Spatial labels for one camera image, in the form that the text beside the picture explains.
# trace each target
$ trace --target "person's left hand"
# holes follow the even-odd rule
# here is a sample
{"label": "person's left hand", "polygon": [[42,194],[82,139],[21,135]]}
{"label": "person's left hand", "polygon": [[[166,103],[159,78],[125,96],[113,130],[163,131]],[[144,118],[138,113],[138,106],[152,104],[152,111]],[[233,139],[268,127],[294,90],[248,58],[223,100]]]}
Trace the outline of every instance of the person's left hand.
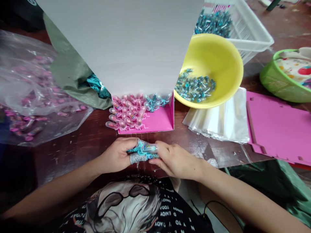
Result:
{"label": "person's left hand", "polygon": [[117,138],[99,157],[94,159],[94,166],[99,174],[118,172],[127,168],[130,156],[127,150],[137,146],[138,138]]}

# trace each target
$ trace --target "yellow bowl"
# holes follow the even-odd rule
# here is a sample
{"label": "yellow bowl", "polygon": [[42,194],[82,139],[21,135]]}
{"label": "yellow bowl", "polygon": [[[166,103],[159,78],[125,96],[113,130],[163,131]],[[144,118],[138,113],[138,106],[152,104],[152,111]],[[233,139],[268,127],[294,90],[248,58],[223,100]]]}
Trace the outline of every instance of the yellow bowl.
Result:
{"label": "yellow bowl", "polygon": [[215,80],[212,96],[196,103],[183,99],[175,90],[175,98],[191,108],[212,108],[230,99],[243,78],[243,61],[235,46],[227,39],[214,34],[193,35],[186,53],[181,73],[193,69],[191,77],[208,75]]}

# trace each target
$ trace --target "green cloth bag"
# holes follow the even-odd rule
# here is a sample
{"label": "green cloth bag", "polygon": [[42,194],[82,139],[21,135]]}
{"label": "green cloth bag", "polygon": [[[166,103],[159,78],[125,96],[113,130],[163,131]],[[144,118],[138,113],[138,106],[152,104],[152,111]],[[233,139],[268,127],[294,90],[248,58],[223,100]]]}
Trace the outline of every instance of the green cloth bag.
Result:
{"label": "green cloth bag", "polygon": [[227,168],[311,228],[311,190],[289,163],[269,160]]}
{"label": "green cloth bag", "polygon": [[57,84],[67,94],[94,108],[107,109],[112,106],[111,98],[101,99],[91,87],[81,86],[93,72],[45,13],[43,19],[52,45],[58,53],[51,65]]}

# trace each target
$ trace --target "green plastic container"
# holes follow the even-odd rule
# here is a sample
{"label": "green plastic container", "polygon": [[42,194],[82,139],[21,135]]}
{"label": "green plastic container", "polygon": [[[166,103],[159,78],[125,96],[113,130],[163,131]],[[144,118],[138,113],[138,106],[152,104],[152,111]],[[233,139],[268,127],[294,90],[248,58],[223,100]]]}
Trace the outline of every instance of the green plastic container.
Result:
{"label": "green plastic container", "polygon": [[281,50],[275,53],[272,60],[260,72],[260,81],[263,86],[275,96],[295,103],[311,102],[311,89],[304,87],[298,82],[289,78],[277,65]]}

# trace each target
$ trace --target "pink box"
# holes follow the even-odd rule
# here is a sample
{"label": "pink box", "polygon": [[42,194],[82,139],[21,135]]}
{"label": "pink box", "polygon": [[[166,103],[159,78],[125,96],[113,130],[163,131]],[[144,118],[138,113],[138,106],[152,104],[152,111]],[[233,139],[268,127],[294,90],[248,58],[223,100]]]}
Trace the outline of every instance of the pink box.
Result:
{"label": "pink box", "polygon": [[160,107],[153,113],[146,111],[141,129],[118,130],[119,134],[149,133],[174,130],[174,92],[165,107]]}

